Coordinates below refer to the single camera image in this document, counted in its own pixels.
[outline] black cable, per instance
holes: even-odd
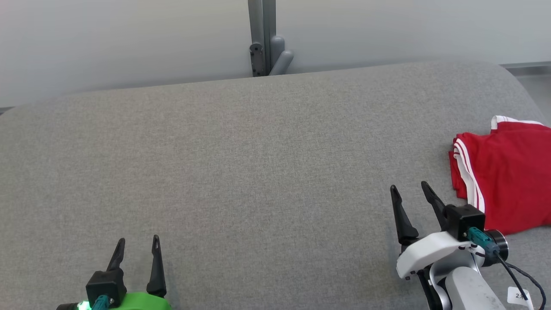
[[[542,305],[539,307],[539,310],[544,310],[545,309],[545,303],[547,302],[547,297],[545,296],[545,292],[543,291],[543,288],[542,286],[538,283],[538,281],[536,281],[536,279],[532,278],[531,275],[529,275],[528,273],[524,272],[522,269],[518,268],[517,266],[513,265],[513,264],[509,264],[509,263],[505,263],[508,267],[511,267],[513,269],[515,269],[516,271],[518,271],[519,274],[527,277],[528,279],[530,279],[530,281],[532,281],[532,283],[534,283],[535,286],[538,287],[539,289],[539,292],[542,294]]]
[[[528,297],[526,296],[526,293],[524,293],[524,290],[520,286],[520,283],[518,282],[516,276],[513,274],[513,272],[509,268],[509,266],[507,266],[507,264],[505,263],[503,258],[501,258],[501,255],[499,255],[499,252],[497,250],[495,250],[494,254],[498,257],[499,262],[503,265],[503,267],[505,267],[505,270],[507,270],[507,272],[509,273],[509,275],[511,276],[511,278],[515,282],[515,285],[517,286],[518,290],[520,291],[520,294],[522,295],[522,298],[524,298],[524,300],[528,300]]]

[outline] white panel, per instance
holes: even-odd
[[[3,0],[0,107],[251,76],[245,0]]]
[[[470,58],[551,61],[549,0],[277,0],[288,73]]]

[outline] teal connector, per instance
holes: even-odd
[[[483,231],[476,227],[471,227],[467,230],[467,238],[474,244],[482,247],[488,256],[494,256],[494,252],[499,253],[499,246],[488,237]]]
[[[108,310],[109,309],[109,297],[107,295],[100,295],[96,302],[94,302],[94,307],[92,310]]]

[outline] folded clothing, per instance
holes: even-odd
[[[460,133],[450,152],[457,197],[503,234],[551,224],[551,128],[494,116],[490,134]]]

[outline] gray fabric surface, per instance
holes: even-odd
[[[430,62],[84,93],[0,117],[0,300],[85,299],[119,238],[130,292],[161,238],[175,309],[423,309],[398,279],[389,187],[422,235],[420,182],[449,203],[447,151],[493,115],[543,121],[501,67]],[[509,262],[551,292],[549,228]],[[505,302],[513,282],[483,274]],[[539,306],[538,291],[521,283]]]

